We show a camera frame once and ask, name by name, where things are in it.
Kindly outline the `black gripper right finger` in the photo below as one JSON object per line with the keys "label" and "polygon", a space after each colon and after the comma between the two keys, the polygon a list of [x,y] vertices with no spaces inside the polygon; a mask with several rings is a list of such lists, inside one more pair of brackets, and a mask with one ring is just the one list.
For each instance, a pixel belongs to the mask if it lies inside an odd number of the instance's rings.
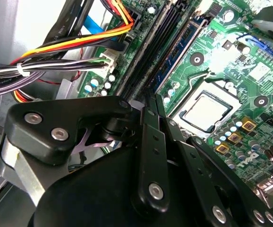
{"label": "black gripper right finger", "polygon": [[197,136],[185,139],[156,95],[167,155],[179,165],[183,198],[197,227],[273,227],[273,212]]}

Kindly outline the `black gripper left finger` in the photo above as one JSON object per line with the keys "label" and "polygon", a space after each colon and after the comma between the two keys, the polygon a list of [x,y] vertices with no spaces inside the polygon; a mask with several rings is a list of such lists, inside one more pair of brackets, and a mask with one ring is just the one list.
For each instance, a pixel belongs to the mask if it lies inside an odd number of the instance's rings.
{"label": "black gripper left finger", "polygon": [[151,91],[144,92],[142,102],[98,96],[14,105],[0,146],[1,174],[22,184],[38,206],[68,174],[72,154],[120,141],[137,154],[134,205],[146,213],[164,213],[170,199],[162,116],[162,100]]}

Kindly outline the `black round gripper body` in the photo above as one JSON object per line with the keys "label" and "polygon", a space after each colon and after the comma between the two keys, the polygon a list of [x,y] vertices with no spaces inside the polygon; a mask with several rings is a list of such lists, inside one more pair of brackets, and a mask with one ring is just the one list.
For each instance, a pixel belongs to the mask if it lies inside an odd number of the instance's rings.
{"label": "black round gripper body", "polygon": [[120,148],[59,179],[35,227],[205,227],[187,173],[164,150]]}

